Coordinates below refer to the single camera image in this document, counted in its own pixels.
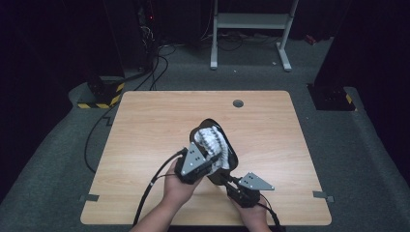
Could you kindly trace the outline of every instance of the table top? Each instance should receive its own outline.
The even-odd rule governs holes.
[[[242,107],[233,102],[240,100]],[[332,217],[290,96],[284,91],[155,91],[124,94],[86,201],[84,224],[132,224],[144,190],[161,165],[190,145],[190,131],[212,118],[238,159],[232,176],[253,172],[275,187],[261,191],[282,225],[327,225]],[[163,178],[141,217],[162,198]],[[268,223],[274,224],[268,214]],[[173,225],[242,225],[225,187],[204,178]]]

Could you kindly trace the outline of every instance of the forearm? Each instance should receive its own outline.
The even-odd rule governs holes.
[[[146,215],[130,232],[164,232],[167,231],[172,219],[180,207],[160,202],[148,215]]]

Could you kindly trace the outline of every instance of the black and yellow hazard tape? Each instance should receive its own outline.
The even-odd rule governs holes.
[[[118,103],[121,97],[121,92],[124,89],[124,83],[119,84],[116,86],[115,91],[112,91],[109,95],[111,96],[104,96],[103,100],[101,98],[95,99],[94,101],[79,101],[77,106],[79,108],[110,108],[113,107],[115,104]]]

